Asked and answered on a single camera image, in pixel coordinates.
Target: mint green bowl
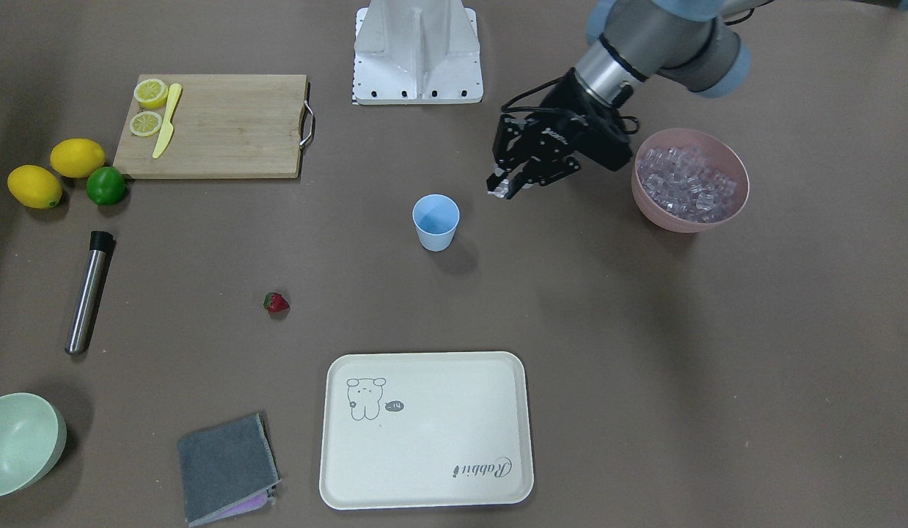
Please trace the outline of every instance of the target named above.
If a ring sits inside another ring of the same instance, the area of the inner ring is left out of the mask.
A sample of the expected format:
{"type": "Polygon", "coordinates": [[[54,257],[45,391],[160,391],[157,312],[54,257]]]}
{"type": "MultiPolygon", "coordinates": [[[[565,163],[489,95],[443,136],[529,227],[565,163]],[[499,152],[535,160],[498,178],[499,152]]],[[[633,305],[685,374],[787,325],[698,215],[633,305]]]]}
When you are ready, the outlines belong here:
{"type": "Polygon", "coordinates": [[[40,480],[66,445],[62,415],[29,393],[0,397],[0,497],[40,480]]]}

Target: robotic arm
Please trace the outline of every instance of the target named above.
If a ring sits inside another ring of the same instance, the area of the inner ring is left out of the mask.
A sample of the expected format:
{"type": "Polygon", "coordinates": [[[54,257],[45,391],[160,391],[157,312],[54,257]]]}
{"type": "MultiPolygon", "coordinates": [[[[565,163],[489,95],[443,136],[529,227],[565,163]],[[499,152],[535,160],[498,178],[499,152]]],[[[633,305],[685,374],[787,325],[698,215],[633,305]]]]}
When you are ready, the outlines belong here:
{"type": "MultiPolygon", "coordinates": [[[[581,153],[609,170],[632,157],[619,108],[653,74],[716,98],[737,88],[750,53],[723,17],[772,0],[601,0],[588,21],[591,45],[564,76],[520,94],[502,108],[487,191],[510,199],[533,184],[574,173],[581,153]],[[552,87],[538,106],[518,100],[552,87]],[[528,113],[515,117],[515,113],[528,113]]],[[[908,0],[866,2],[908,10],[908,0]]]]}

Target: bear face drawing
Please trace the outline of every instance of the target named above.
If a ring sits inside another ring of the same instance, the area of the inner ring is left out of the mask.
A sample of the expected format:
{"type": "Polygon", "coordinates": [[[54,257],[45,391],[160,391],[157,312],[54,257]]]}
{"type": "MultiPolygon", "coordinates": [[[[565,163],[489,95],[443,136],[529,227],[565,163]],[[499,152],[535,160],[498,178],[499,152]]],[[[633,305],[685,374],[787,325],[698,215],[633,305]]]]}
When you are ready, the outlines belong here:
{"type": "Polygon", "coordinates": [[[350,399],[350,415],[354,420],[375,420],[379,415],[379,401],[383,398],[385,378],[349,378],[346,395],[350,399]]]}

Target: knife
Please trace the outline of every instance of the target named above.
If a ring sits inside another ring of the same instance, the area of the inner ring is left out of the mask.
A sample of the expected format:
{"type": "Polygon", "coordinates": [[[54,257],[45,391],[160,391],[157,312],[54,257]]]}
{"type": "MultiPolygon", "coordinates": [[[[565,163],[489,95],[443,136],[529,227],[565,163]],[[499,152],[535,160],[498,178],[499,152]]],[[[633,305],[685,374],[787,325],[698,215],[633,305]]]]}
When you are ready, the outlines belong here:
{"type": "Polygon", "coordinates": [[[164,122],[161,124],[161,131],[158,135],[158,144],[155,144],[155,152],[151,154],[153,159],[160,158],[164,153],[166,146],[173,137],[173,124],[170,124],[170,118],[173,117],[173,111],[177,109],[177,101],[180,100],[180,92],[183,87],[177,83],[170,84],[166,91],[166,108],[164,109],[164,122]]]}

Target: tabletop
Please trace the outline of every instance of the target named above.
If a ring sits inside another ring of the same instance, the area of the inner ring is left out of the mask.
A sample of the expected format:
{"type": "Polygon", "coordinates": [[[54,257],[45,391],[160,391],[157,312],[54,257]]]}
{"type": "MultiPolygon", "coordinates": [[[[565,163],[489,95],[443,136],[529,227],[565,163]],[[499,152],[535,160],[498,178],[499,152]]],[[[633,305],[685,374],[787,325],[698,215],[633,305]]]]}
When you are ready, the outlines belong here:
{"type": "Polygon", "coordinates": [[[69,431],[57,467],[0,498],[0,527],[183,526],[177,441],[253,412],[277,502],[217,526],[908,527],[908,13],[778,2],[733,27],[753,56],[736,92],[637,90],[633,146],[692,128],[749,171],[742,214],[686,235],[642,216],[629,164],[486,194],[500,105],[578,60],[592,6],[470,0],[481,103],[374,107],[351,104],[365,3],[0,2],[0,395],[42,395],[69,431]],[[306,74],[300,178],[12,199],[12,168],[49,167],[65,138],[111,161],[142,73],[306,74]],[[431,193],[461,209],[440,253],[411,225],[431,193]],[[117,245],[69,357],[92,230],[117,245]],[[412,351],[520,358],[527,499],[324,504],[327,368],[412,351]]]}

